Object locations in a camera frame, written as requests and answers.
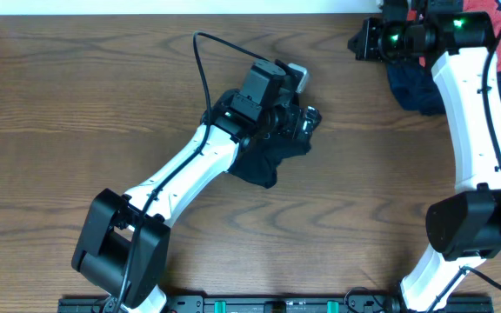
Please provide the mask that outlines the black t-shirt with logo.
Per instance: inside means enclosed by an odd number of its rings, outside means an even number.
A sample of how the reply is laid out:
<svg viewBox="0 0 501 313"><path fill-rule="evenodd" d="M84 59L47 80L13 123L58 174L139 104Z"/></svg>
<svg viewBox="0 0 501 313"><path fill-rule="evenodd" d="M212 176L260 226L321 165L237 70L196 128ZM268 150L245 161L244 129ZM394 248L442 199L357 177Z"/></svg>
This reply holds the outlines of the black t-shirt with logo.
<svg viewBox="0 0 501 313"><path fill-rule="evenodd" d="M308 141L298 141L278 135L263 139L231 165L228 172L247 183L266 189L277 183L277 167L286 158L300 157L311 150Z"/></svg>

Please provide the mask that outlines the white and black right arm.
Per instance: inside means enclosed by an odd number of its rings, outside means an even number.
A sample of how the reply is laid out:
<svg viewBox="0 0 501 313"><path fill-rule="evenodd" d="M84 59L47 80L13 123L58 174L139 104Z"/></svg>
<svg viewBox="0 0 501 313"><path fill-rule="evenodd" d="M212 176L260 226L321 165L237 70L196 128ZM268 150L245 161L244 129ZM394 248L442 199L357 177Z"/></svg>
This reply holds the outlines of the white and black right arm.
<svg viewBox="0 0 501 313"><path fill-rule="evenodd" d="M498 35L483 11L420 21L367 18L348 46L357 59L423 57L443 99L454 150L455 194L427 211L428 246L387 302L389 312L469 312L451 293L501 251L501 98Z"/></svg>

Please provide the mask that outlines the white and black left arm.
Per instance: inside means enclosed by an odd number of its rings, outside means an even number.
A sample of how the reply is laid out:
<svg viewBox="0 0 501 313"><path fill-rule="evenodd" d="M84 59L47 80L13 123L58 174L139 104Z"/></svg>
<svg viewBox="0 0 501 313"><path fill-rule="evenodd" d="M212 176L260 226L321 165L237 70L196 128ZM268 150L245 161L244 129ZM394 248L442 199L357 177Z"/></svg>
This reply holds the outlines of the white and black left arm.
<svg viewBox="0 0 501 313"><path fill-rule="evenodd" d="M267 106L228 90L208 103L192 139L158 172L122 195L100 192L90 204L71 266L114 299L114 312L159 312L166 295L170 233L177 219L217 176L230 173L266 189L277 166L311 148L320 112L296 93Z"/></svg>

